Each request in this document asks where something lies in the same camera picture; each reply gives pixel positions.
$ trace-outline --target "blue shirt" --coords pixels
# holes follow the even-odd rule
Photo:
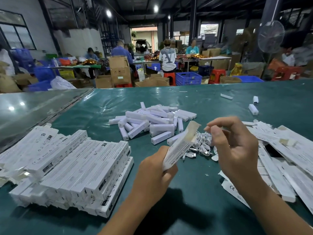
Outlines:
[[[112,49],[111,56],[125,56],[127,57],[128,63],[133,64],[131,53],[128,50],[124,49],[122,46],[117,46]]]
[[[199,48],[197,46],[195,46],[194,48],[192,48],[191,46],[189,46],[186,50],[186,54],[198,54],[199,53]]]
[[[86,54],[85,54],[85,58],[86,58],[86,59],[94,59],[94,60],[97,60],[97,61],[99,60],[98,57],[97,57],[97,55],[95,55],[95,54],[91,54],[91,55],[90,55],[90,54],[86,53]]]

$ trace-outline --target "white t-shirt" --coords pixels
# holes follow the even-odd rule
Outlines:
[[[162,61],[162,69],[163,71],[172,71],[175,69],[175,59],[176,59],[175,49],[170,47],[165,47],[161,49],[159,60]]]
[[[5,68],[6,75],[11,76],[11,77],[14,76],[15,70],[14,70],[12,60],[8,52],[4,48],[0,51],[0,61],[9,64],[9,66]]]

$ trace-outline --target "yellow crate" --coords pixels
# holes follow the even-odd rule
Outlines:
[[[75,78],[73,70],[59,70],[60,76],[64,79],[73,79]]]

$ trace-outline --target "woman in teal shirt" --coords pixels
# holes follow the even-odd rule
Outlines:
[[[196,40],[193,39],[191,42],[191,46],[189,46],[186,50],[186,54],[195,55],[199,53],[199,48],[196,46]]]

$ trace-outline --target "teal shirt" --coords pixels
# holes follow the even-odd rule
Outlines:
[[[186,54],[198,54],[199,53],[199,48],[197,46],[195,46],[194,48],[192,48],[191,46],[189,46],[186,50]]]

